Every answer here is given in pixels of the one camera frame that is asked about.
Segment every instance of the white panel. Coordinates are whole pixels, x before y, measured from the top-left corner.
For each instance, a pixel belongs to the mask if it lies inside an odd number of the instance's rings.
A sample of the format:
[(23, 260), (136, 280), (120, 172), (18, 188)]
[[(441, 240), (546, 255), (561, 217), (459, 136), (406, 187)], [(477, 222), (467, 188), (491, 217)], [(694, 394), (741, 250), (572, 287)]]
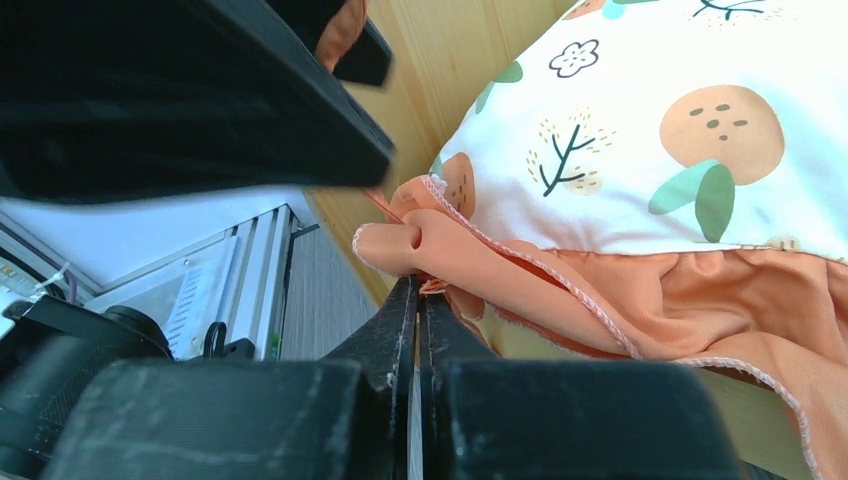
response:
[(0, 211), (105, 285), (188, 245), (289, 204), (315, 222), (299, 188), (255, 187), (93, 207), (0, 200)]

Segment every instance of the wooden surface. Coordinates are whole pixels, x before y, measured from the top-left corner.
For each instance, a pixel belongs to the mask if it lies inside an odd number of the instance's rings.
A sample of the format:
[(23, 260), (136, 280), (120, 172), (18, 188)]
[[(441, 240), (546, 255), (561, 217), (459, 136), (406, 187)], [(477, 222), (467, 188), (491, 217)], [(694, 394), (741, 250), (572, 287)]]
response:
[[(350, 91), (397, 147), (384, 185), (390, 195), (425, 173), (483, 87), (539, 38), (575, 0), (372, 0), (369, 14), (395, 53), (385, 89)], [(316, 219), (382, 302), (394, 279), (352, 254), (360, 225), (382, 222), (359, 191), (309, 190)]]

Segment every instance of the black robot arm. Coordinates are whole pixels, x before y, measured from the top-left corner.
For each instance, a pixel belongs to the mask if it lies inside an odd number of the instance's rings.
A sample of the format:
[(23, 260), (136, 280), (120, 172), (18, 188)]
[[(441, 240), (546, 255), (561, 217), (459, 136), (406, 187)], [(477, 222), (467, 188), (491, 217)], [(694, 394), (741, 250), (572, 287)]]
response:
[[(390, 140), (313, 56), (342, 3), (0, 0), (0, 195), (379, 184)], [(336, 74), (390, 62), (369, 23)]]

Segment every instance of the orange fabric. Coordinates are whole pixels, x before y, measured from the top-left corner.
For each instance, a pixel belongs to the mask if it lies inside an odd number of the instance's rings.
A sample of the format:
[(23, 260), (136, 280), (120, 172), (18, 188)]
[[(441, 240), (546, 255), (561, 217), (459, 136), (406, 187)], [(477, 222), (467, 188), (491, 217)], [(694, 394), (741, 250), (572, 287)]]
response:
[(327, 24), (315, 47), (315, 58), (327, 70), (332, 72), (336, 69), (336, 64), (362, 34), (367, 20), (367, 7), (368, 0), (347, 0)]
[(848, 478), (848, 266), (766, 249), (631, 257), (497, 243), (427, 176), (384, 208), (403, 224), (363, 226), (356, 253), (437, 278), (422, 293), (446, 292), (466, 323), (486, 301), (578, 353), (746, 372), (786, 402), (815, 476)]

